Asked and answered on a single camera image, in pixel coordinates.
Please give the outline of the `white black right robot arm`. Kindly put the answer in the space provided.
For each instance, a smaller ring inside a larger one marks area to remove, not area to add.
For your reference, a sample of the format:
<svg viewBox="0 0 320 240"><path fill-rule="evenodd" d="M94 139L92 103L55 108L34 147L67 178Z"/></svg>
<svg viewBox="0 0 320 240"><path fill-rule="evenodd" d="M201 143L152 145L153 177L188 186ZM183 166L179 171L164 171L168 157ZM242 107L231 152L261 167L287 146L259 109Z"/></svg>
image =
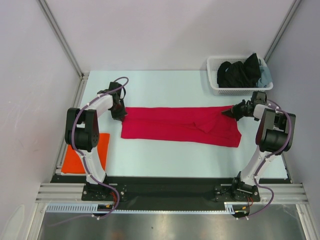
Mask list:
<svg viewBox="0 0 320 240"><path fill-rule="evenodd" d="M216 200L259 201L259 180L268 165L293 143L296 115L285 112L262 91L254 91L251 99L232 106L223 115L240 120L252 117L259 121L255 136L256 150L247 166L232 180L231 186L216 189Z"/></svg>

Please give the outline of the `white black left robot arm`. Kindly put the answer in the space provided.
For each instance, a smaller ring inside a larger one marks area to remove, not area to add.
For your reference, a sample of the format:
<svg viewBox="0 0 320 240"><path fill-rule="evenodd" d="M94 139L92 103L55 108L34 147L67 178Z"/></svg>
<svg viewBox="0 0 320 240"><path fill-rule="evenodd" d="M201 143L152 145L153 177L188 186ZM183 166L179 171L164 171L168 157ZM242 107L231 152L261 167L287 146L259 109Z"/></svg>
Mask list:
<svg viewBox="0 0 320 240"><path fill-rule="evenodd" d="M67 110L64 139L79 156L84 167L86 182L95 185L93 194L100 200L110 196L111 188L104 184L106 171L100 162L98 143L100 130L98 118L109 111L113 120L123 122L127 115L124 98L128 77L119 77L107 89L97 92L94 99L81 108Z"/></svg>

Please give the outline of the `black garment in basket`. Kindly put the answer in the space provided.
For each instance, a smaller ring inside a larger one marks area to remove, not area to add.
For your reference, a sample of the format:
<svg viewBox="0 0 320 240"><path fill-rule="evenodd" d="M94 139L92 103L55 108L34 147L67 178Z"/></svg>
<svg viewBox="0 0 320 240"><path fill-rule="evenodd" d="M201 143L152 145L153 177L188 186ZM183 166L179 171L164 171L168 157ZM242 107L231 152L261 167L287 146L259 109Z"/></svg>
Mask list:
<svg viewBox="0 0 320 240"><path fill-rule="evenodd" d="M219 88L255 88L261 77L259 59L251 54L244 62L223 62L217 71Z"/></svg>

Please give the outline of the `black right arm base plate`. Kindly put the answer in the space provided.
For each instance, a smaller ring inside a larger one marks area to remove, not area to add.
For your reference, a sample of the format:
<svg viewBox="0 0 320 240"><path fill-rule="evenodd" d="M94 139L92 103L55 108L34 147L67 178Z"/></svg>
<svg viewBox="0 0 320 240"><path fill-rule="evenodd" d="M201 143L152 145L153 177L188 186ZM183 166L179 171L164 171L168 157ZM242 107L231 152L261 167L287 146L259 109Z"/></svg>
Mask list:
<svg viewBox="0 0 320 240"><path fill-rule="evenodd" d="M254 185L218 185L213 189L217 202L260 202L258 188Z"/></svg>

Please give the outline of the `white perforated plastic basket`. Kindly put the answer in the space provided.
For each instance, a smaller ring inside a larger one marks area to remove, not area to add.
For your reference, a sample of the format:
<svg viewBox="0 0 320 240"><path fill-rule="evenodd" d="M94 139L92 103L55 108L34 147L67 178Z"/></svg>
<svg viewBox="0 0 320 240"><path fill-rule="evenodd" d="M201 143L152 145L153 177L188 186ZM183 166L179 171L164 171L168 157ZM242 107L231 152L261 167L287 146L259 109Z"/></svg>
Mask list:
<svg viewBox="0 0 320 240"><path fill-rule="evenodd" d="M256 53L250 56L210 56L206 61L209 85L215 96L249 96L273 88L271 72Z"/></svg>

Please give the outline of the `aluminium front frame rail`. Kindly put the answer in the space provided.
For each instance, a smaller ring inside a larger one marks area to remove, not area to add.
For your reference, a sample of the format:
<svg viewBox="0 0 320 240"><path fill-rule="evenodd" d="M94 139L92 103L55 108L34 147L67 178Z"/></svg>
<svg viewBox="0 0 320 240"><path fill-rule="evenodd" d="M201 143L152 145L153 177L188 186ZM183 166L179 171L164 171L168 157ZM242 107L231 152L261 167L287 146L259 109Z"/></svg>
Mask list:
<svg viewBox="0 0 320 240"><path fill-rule="evenodd" d="M264 184L251 196L229 196L225 189L228 184L214 187L211 184L130 184L112 185L123 201L136 197L160 199L204 198L220 202L240 203L251 201L254 204L308 204L309 200L302 184ZM83 183L42 183L38 190L36 203L80 203L88 193Z"/></svg>

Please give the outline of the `folded orange t shirt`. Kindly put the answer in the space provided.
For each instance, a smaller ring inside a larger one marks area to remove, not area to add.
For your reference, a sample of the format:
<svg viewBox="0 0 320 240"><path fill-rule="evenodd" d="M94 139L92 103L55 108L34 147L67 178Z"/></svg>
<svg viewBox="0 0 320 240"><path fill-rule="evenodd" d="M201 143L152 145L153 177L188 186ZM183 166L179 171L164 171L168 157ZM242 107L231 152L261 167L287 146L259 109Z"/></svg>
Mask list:
<svg viewBox="0 0 320 240"><path fill-rule="evenodd" d="M97 145L97 153L98 153L101 166L104 170L106 169L106 164L107 164L109 141L110 141L109 133L100 134L98 145ZM61 168L61 173L72 174L72 175L85 174L85 169L83 167L80 157L78 156L76 151L72 149L70 145L67 146L63 165Z"/></svg>

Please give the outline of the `red t shirt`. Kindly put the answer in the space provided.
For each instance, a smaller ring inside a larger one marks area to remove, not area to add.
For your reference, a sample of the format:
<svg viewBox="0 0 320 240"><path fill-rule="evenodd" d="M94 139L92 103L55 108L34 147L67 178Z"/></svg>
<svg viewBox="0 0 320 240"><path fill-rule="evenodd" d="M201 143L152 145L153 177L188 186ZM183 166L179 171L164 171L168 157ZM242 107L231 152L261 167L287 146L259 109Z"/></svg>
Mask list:
<svg viewBox="0 0 320 240"><path fill-rule="evenodd" d="M229 108L128 107L121 137L237 148L242 138L237 122L222 114Z"/></svg>

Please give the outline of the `aluminium left corner post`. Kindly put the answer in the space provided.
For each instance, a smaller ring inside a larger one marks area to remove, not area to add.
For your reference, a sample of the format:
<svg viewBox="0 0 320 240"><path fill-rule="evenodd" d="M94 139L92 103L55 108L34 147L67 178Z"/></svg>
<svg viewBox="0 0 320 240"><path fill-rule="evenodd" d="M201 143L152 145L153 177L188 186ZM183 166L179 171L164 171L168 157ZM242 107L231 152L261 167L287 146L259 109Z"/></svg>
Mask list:
<svg viewBox="0 0 320 240"><path fill-rule="evenodd" d="M62 50L64 51L66 57L68 58L72 68L74 69L77 76L82 79L84 77L84 73L80 68L78 61L61 29L59 23L57 22L52 10L50 9L49 4L46 0L37 0L36 1L45 16L51 30L53 31L54 35L56 36Z"/></svg>

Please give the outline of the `aluminium right corner post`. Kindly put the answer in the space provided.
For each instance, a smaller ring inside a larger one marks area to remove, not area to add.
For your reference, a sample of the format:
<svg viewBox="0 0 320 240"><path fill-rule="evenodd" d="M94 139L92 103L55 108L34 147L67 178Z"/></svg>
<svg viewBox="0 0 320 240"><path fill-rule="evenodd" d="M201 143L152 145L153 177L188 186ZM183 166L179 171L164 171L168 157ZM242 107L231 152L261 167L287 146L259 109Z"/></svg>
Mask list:
<svg viewBox="0 0 320 240"><path fill-rule="evenodd" d="M279 29L277 30L266 54L264 55L264 61L268 64L269 60L271 59L273 53L275 52L278 44L280 43L282 37L285 35L288 27L290 26L291 22L293 21L295 15L299 11L304 0L294 0L290 5L288 12L286 13L283 21L280 24Z"/></svg>

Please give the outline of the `aluminium corner post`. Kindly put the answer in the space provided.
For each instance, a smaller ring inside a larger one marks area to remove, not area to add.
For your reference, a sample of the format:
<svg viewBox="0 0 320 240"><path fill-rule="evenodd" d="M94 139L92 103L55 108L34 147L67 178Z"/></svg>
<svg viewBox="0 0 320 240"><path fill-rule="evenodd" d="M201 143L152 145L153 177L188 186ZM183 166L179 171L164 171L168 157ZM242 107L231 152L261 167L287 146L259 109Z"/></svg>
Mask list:
<svg viewBox="0 0 320 240"><path fill-rule="evenodd" d="M45 16L51 30L53 31L54 35L56 36L62 50L64 51L66 57L68 58L72 68L74 69L77 76L82 79L84 77L84 73L80 68L78 61L61 29L59 23L57 22L52 10L50 9L49 4L46 0L37 0L36 1Z"/></svg>
<svg viewBox="0 0 320 240"><path fill-rule="evenodd" d="M268 64L269 60L271 59L273 53L275 52L278 44L280 43L282 37L285 35L288 27L290 26L291 22L293 21L295 15L299 11L304 0L294 0L290 5L288 12L286 13L283 21L280 24L279 29L277 30L266 54L264 55L264 61Z"/></svg>

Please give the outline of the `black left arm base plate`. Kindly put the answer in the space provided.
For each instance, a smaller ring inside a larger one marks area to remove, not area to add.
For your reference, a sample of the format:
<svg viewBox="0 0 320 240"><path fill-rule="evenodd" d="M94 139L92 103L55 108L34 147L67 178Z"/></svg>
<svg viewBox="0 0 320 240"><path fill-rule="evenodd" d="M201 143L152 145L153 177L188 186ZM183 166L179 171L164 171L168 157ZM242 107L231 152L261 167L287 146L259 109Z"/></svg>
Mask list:
<svg viewBox="0 0 320 240"><path fill-rule="evenodd" d="M118 191L120 202L124 202L127 200L126 185L111 183L110 186ZM81 200L91 202L105 202L113 200L114 196L117 196L116 192L108 187L102 186L100 184L86 183L82 190Z"/></svg>

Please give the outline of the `light blue garment in basket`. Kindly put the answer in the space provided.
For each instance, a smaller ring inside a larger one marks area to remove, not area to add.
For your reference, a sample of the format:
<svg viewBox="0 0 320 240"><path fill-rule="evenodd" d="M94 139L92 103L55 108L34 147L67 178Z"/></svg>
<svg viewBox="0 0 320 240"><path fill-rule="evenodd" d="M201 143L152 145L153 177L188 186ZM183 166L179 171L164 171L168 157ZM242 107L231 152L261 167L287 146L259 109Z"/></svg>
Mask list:
<svg viewBox="0 0 320 240"><path fill-rule="evenodd" d="M270 69L267 66L262 65L260 63L259 70L260 70L260 78L256 83L256 87L267 88L273 82Z"/></svg>

